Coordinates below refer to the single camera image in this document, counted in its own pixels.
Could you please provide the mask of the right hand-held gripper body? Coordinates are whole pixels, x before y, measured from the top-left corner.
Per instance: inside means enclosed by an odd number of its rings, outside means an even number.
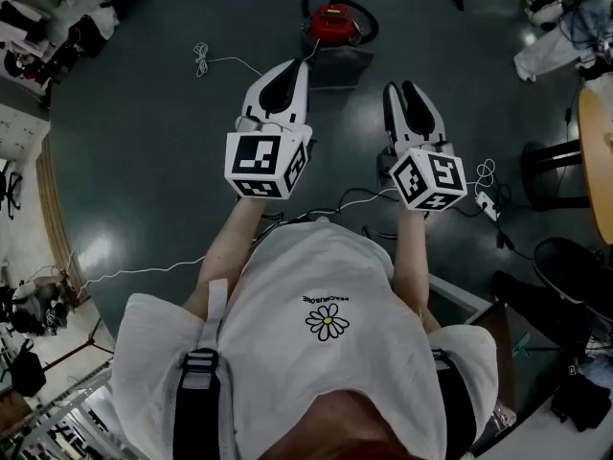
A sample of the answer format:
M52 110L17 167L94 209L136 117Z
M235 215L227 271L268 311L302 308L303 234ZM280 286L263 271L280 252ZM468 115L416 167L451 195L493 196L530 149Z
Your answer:
M428 140L388 137L390 146L376 158L378 186L396 189L407 209L442 212L467 195L463 161L443 133Z

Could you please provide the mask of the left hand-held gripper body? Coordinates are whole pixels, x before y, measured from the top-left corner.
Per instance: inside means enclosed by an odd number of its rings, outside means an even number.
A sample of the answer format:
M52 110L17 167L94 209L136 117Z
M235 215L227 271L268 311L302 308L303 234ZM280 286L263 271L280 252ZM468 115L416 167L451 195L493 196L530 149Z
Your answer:
M241 116L226 136L224 177L241 197L288 199L308 162L310 126Z

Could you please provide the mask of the person's right forearm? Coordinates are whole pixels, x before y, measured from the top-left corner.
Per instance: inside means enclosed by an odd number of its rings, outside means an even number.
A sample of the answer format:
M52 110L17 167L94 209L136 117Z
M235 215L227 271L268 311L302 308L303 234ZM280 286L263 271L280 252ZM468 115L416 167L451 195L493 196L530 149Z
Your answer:
M419 318L427 334L441 325L428 309L429 271L422 212L398 206L393 291Z

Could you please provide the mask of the person's left forearm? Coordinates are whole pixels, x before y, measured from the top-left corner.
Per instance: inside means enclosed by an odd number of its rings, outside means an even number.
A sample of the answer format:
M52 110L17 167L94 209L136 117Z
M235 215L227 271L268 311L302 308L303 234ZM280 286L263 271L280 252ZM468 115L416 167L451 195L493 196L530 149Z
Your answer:
M250 247L265 210L263 198L241 198L211 244L200 268L193 293L184 305L191 314L206 320L210 283L227 282L230 298L248 260Z

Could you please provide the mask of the white power strip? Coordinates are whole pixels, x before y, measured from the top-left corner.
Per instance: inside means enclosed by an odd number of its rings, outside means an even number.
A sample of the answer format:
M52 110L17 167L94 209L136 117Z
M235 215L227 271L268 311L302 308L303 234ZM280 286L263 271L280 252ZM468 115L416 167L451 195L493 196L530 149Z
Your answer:
M475 202L481 211L492 221L496 222L499 219L501 208L490 198L484 191L481 191L475 197Z

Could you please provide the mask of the red canister vacuum cleaner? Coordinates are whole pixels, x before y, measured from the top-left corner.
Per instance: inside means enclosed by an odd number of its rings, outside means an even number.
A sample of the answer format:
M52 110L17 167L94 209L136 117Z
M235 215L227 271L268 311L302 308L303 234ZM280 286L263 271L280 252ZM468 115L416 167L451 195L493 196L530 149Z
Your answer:
M333 0L320 6L303 24L303 42L324 48L359 44L363 32L355 20L357 11L358 7L349 0Z

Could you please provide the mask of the round wooden table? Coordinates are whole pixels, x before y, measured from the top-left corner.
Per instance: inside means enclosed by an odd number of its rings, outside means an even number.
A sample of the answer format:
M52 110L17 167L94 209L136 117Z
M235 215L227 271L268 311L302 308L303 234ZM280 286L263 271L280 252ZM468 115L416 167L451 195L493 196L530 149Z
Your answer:
M613 244L613 119L589 88L579 93L579 145L584 178L602 240Z

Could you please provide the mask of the black seat chair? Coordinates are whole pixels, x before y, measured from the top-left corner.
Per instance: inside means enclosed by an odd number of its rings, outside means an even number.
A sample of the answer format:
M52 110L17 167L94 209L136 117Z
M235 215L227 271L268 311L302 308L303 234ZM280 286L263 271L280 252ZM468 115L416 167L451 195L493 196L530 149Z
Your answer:
M549 238L535 247L533 266L540 280L561 297L613 321L613 268L587 248Z

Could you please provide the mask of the white flower print t-shirt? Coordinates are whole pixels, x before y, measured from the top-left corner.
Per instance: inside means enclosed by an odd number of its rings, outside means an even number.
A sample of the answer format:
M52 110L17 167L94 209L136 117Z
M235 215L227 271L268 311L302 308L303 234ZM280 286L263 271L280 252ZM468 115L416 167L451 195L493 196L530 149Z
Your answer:
M456 460L496 404L491 334L426 333L393 291L395 257L329 221L251 249L206 320L136 293L112 391L150 460Z

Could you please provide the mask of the black backpack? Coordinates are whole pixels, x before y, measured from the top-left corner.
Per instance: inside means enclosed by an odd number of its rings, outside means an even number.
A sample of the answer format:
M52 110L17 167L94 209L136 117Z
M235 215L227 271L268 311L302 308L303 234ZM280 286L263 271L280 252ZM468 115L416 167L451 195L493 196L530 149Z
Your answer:
M34 342L27 338L11 362L11 387L23 397L34 397L46 384L45 372L33 352Z

